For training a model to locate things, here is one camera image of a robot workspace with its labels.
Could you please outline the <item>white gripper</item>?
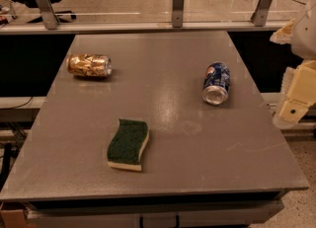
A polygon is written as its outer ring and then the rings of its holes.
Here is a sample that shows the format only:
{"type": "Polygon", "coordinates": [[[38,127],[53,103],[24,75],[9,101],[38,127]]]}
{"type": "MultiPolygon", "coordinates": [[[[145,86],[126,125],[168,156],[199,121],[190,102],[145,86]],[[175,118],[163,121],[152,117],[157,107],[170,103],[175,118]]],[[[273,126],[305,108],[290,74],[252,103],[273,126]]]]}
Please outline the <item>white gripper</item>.
{"type": "Polygon", "coordinates": [[[274,32],[270,41],[291,44],[291,51],[304,58],[296,68],[287,67],[282,79],[283,102],[278,116],[298,123],[316,103],[316,0],[309,0],[294,19],[274,32]]]}

